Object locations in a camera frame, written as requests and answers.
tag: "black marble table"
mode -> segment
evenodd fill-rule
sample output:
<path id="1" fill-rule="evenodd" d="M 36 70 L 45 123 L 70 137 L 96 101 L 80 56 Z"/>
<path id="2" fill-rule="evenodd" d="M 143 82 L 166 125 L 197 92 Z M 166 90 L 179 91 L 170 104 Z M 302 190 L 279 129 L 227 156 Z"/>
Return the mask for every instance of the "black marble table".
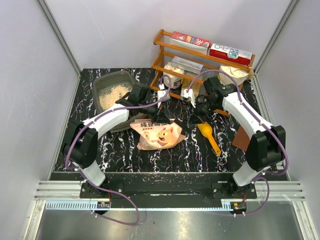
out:
<path id="1" fill-rule="evenodd" d="M 120 68 L 84 69 L 69 119 L 85 120 L 96 115 L 92 95 L 93 81 L 105 74 L 116 72 Z M 134 78 L 149 85 L 155 76 L 151 68 L 125 68 Z M 242 89 L 243 96 L 259 112 L 253 87 L 246 81 Z M 165 113 L 169 118 L 187 119 L 190 106 L 181 100 L 171 98 L 164 103 Z M 213 137 L 221 149 L 217 156 L 209 141 L 204 138 L 198 127 L 194 126 L 186 139 L 170 149 L 143 151 L 137 149 L 140 135 L 132 129 L 108 132 L 99 140 L 97 162 L 105 172 L 234 172 L 245 162 L 245 153 L 232 146 L 232 141 L 239 128 L 233 116 L 226 117 L 213 113 L 209 116 L 213 128 Z M 54 172 L 66 170 L 65 157 L 60 153 Z"/>

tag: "red and white box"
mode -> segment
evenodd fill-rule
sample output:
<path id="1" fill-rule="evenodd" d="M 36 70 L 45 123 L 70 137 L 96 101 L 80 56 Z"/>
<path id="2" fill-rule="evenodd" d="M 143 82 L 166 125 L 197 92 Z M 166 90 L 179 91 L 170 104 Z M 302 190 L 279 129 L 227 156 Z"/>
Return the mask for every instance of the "red and white box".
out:
<path id="1" fill-rule="evenodd" d="M 220 59 L 229 60 L 238 64 L 249 65 L 252 57 L 252 52 L 212 43 L 209 55 Z"/>
<path id="2" fill-rule="evenodd" d="M 207 54 L 211 41 L 174 31 L 170 36 L 170 44 Z"/>

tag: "gray wall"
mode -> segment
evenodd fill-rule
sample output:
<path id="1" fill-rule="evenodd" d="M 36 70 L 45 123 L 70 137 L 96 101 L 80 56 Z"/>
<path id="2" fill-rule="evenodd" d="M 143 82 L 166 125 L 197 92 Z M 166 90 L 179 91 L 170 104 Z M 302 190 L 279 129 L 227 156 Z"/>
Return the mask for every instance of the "gray wall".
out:
<path id="1" fill-rule="evenodd" d="M 258 73 L 275 124 L 283 125 L 289 172 L 301 181 L 320 234 L 320 2 L 301 1 Z"/>
<path id="2" fill-rule="evenodd" d="M 81 68 L 150 68 L 160 29 L 264 51 L 290 0 L 46 0 Z"/>
<path id="3" fill-rule="evenodd" d="M 0 239 L 20 239 L 77 76 L 35 0 L 0 3 Z"/>

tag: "printed number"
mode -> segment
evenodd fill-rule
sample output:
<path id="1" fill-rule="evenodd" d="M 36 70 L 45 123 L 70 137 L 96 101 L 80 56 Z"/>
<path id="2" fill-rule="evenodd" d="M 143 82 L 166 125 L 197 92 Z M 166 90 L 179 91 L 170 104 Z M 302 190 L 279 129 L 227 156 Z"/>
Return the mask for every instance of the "printed number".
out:
<path id="1" fill-rule="evenodd" d="M 199 38 L 196 39 L 196 43 L 195 44 L 200 45 L 200 44 L 203 44 L 203 43 L 204 43 L 204 41 L 200 40 Z"/>

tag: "yellow spoon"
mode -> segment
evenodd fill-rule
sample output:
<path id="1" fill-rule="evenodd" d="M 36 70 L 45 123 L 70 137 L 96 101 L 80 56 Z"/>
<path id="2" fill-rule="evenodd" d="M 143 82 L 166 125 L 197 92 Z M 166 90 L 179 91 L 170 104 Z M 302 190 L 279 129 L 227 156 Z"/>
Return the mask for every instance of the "yellow spoon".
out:
<path id="1" fill-rule="evenodd" d="M 209 123 L 205 122 L 198 124 L 198 128 L 202 135 L 209 140 L 211 146 L 213 147 L 213 150 L 215 151 L 215 154 L 220 155 L 221 150 L 218 144 L 216 143 L 214 137 L 212 136 L 212 127 L 209 125 Z"/>

